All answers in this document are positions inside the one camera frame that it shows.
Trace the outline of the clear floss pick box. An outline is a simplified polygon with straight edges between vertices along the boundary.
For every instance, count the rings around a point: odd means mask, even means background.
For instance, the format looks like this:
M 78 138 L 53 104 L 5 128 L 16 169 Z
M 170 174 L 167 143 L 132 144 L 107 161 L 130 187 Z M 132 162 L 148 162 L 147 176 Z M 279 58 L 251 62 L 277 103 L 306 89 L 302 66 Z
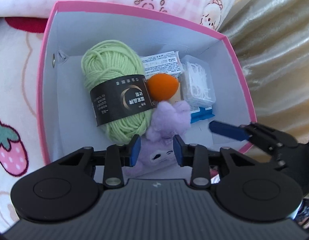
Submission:
M 182 96 L 191 106 L 207 108 L 216 102 L 209 64 L 185 55 L 181 59 L 183 72 L 179 77 Z

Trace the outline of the small brown box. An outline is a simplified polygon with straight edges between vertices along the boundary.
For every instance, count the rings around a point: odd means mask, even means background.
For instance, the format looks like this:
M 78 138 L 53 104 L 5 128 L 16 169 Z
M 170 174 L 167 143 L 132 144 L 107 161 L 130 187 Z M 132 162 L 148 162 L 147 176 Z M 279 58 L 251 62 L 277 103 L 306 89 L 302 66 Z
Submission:
M 182 96 L 182 91 L 181 91 L 181 84 L 180 82 L 178 83 L 178 89 L 175 92 L 175 94 L 168 100 L 168 102 L 170 104 L 174 104 L 176 102 L 182 101 L 183 100 L 183 96 Z

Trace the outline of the white bear print blanket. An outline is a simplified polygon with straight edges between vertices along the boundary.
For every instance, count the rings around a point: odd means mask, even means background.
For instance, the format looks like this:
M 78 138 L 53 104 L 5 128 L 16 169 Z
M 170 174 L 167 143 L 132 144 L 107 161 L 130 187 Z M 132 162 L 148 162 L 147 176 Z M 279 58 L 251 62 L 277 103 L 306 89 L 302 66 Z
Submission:
M 18 220 L 10 199 L 21 177 L 43 167 L 37 129 L 37 70 L 44 18 L 0 18 L 0 232 Z

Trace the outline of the white label packet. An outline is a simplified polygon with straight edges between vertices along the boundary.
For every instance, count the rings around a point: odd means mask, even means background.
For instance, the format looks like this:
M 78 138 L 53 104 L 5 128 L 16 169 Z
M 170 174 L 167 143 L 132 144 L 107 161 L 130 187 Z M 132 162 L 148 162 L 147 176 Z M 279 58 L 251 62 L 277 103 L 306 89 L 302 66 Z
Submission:
M 141 57 L 144 66 L 145 77 L 148 80 L 155 74 L 168 74 L 178 78 L 183 72 L 183 65 L 179 59 L 178 51 Z

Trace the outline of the gold satin curtain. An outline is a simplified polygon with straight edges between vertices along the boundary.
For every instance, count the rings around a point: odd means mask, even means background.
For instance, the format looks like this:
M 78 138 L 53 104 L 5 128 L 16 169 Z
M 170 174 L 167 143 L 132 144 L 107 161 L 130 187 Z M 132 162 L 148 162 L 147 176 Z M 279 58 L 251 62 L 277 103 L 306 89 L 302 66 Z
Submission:
M 309 139 L 309 0 L 236 0 L 231 41 L 260 123 Z

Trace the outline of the purple plush toy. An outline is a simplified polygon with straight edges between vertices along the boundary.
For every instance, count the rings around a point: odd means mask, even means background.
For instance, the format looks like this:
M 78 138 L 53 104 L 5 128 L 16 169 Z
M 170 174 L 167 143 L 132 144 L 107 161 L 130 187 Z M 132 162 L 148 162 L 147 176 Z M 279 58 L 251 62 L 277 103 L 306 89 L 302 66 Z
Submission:
M 124 178 L 137 178 L 173 165 L 173 137 L 185 135 L 191 126 L 190 106 L 186 101 L 173 105 L 159 102 L 151 116 L 150 126 L 141 137 L 141 150 L 133 167 L 123 169 Z

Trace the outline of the blue tissue pack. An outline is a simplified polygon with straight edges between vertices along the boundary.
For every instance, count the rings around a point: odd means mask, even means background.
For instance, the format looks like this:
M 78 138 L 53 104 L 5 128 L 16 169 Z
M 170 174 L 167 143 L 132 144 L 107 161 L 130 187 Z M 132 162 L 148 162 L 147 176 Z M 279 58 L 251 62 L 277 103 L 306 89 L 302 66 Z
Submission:
M 196 107 L 190 106 L 190 113 L 191 113 L 191 123 L 195 123 L 201 120 L 206 120 L 213 118 L 215 115 L 212 112 L 212 107 Z

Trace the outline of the orange ball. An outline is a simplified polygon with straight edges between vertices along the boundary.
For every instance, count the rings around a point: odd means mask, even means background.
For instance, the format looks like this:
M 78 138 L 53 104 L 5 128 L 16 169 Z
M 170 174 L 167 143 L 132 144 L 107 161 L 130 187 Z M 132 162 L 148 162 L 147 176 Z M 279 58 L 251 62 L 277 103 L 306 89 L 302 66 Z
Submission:
M 179 87 L 178 80 L 165 73 L 155 74 L 147 80 L 151 98 L 154 101 L 167 101 L 174 96 Z

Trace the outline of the green yarn ball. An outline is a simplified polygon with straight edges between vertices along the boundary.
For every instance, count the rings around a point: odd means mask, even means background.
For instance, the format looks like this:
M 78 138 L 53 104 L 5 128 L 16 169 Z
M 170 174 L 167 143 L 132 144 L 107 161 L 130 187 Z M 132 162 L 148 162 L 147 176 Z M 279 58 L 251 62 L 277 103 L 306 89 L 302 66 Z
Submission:
M 81 69 L 97 125 L 105 135 L 127 144 L 134 135 L 145 134 L 154 104 L 137 53 L 121 41 L 106 40 L 86 51 Z

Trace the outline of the pink storage box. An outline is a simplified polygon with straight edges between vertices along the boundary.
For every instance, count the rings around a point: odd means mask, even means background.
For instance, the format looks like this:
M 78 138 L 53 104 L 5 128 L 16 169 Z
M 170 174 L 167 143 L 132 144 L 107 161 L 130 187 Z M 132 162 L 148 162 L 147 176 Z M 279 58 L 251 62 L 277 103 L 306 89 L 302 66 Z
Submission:
M 215 120 L 245 125 L 256 120 L 246 79 L 226 36 L 163 12 L 101 2 L 57 2 L 44 32 L 37 79 L 37 116 L 44 163 L 84 146 L 104 150 L 111 141 L 97 117 L 144 113 L 151 108 L 145 74 L 122 74 L 91 100 L 81 69 L 83 55 L 99 42 L 118 40 L 139 56 L 176 51 L 197 63 L 212 84 Z

